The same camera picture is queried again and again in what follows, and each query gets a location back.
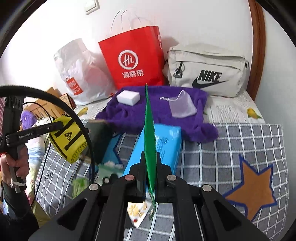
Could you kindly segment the person's left forearm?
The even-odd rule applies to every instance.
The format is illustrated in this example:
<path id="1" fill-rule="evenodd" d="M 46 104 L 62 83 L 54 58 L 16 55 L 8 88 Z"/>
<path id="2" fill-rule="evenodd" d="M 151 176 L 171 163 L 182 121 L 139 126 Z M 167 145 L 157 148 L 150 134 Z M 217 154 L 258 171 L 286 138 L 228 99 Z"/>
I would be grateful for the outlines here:
<path id="1" fill-rule="evenodd" d="M 9 213 L 1 214 L 1 240 L 28 240 L 39 225 L 25 192 L 16 193 L 3 183 L 3 197 Z"/>

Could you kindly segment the person's left hand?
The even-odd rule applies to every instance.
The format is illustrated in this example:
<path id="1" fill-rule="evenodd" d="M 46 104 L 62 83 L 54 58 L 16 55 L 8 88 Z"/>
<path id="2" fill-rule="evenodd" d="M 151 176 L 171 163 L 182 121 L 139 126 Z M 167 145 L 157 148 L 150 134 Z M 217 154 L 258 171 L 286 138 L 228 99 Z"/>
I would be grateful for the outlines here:
<path id="1" fill-rule="evenodd" d="M 18 170 L 16 171 L 16 176 L 22 179 L 26 178 L 29 174 L 29 155 L 28 149 L 26 145 L 22 146 L 20 150 L 20 158 L 18 160 L 14 160 L 9 154 L 1 155 L 1 178 L 2 181 L 11 186 L 11 173 L 10 167 L 16 167 Z"/>

